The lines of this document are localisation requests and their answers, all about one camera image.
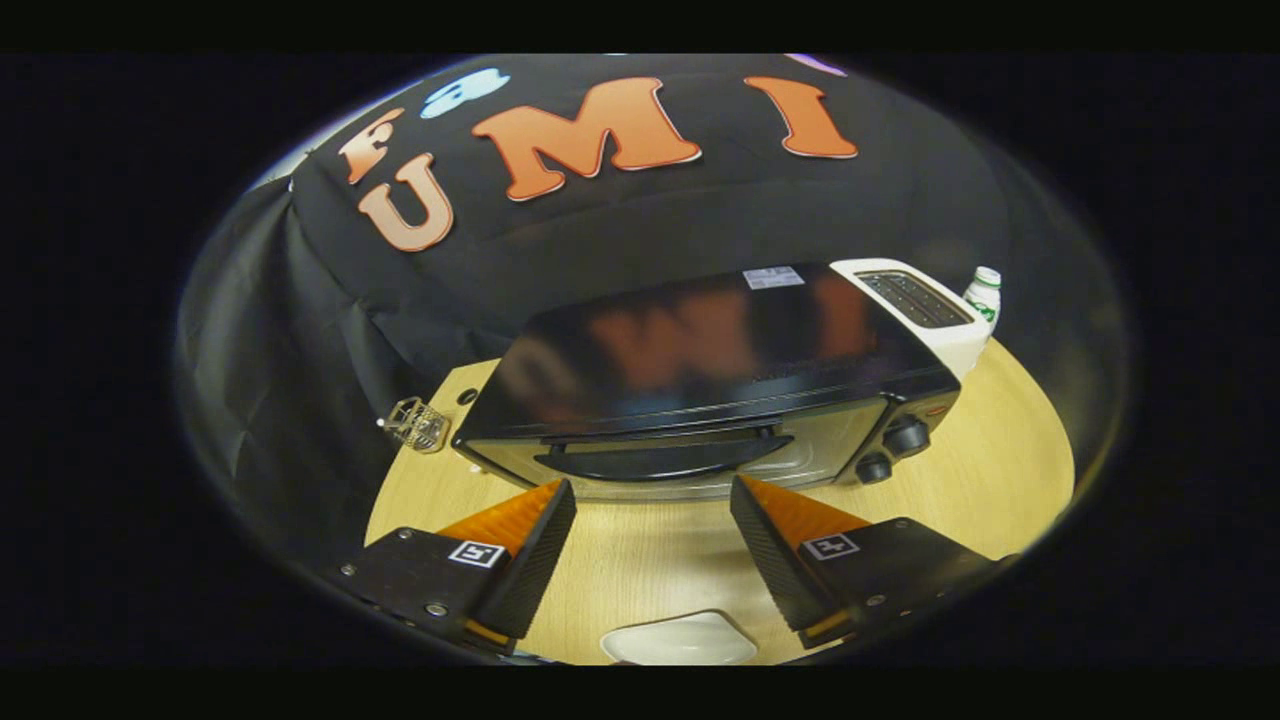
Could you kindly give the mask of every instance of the toaster oven door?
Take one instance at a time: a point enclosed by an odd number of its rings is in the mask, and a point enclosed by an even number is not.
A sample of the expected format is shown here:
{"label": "toaster oven door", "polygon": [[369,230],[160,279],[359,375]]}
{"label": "toaster oven door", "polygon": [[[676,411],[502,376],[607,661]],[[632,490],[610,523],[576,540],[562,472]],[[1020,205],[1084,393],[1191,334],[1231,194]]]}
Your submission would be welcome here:
{"label": "toaster oven door", "polygon": [[787,488],[833,480],[886,410],[886,400],[876,397],[678,434],[659,429],[625,438],[558,438],[554,443],[476,438],[467,445],[524,483],[568,478],[579,500],[723,498],[735,473]]}

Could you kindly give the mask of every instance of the wooden table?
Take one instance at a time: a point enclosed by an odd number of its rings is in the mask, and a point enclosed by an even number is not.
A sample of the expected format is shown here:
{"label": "wooden table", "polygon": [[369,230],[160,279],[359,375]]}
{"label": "wooden table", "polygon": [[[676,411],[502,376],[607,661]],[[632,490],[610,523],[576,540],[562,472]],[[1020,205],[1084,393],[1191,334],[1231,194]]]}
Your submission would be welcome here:
{"label": "wooden table", "polygon": [[[457,397],[481,388],[498,361],[453,370],[431,398],[451,419]],[[925,452],[874,486],[803,491],[878,523],[910,516],[989,557],[1020,552],[1071,498],[1074,465],[1066,432],[1048,398],[997,341],[964,380],[959,401]],[[452,450],[402,448],[374,505],[365,542],[399,527],[438,530],[520,492],[472,471]],[[581,665],[609,664],[600,637],[623,625],[701,610],[728,615],[759,647],[753,665],[805,651],[786,626],[748,555],[728,501],[653,505],[579,502],[556,574],[518,648]]]}

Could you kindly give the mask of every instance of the toaster oven knob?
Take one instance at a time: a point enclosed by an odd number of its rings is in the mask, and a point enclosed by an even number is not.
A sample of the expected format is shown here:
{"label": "toaster oven knob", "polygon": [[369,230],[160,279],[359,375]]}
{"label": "toaster oven knob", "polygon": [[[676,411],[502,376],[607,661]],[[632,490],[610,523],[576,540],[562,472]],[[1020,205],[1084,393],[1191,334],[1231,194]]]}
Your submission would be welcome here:
{"label": "toaster oven knob", "polygon": [[874,452],[863,457],[855,468],[858,473],[858,479],[863,482],[864,486],[872,483],[878,483],[881,480],[887,480],[890,475],[893,474],[893,466],[890,465],[888,457],[884,457],[879,452]]}
{"label": "toaster oven knob", "polygon": [[929,447],[929,427],[915,418],[884,433],[884,450],[892,452],[893,457],[910,457],[927,447]]}

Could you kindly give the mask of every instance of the metal wire basket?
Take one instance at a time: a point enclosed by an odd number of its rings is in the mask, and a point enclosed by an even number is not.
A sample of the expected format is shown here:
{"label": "metal wire basket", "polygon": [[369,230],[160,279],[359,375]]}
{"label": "metal wire basket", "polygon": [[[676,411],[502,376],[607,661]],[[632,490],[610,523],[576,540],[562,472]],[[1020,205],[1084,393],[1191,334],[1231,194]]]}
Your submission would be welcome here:
{"label": "metal wire basket", "polygon": [[449,420],[421,397],[406,397],[392,407],[387,419],[378,419],[378,427],[417,452],[436,452],[444,447]]}

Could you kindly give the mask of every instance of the white label on toaster oven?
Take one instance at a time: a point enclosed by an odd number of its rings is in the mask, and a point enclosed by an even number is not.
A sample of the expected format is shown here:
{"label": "white label on toaster oven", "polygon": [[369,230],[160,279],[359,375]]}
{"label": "white label on toaster oven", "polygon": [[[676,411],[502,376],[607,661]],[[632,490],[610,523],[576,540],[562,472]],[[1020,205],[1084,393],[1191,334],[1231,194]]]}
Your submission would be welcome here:
{"label": "white label on toaster oven", "polygon": [[746,284],[751,290],[764,290],[768,287],[786,287],[788,284],[804,284],[800,275],[787,265],[778,268],[760,268],[759,270],[742,270]]}

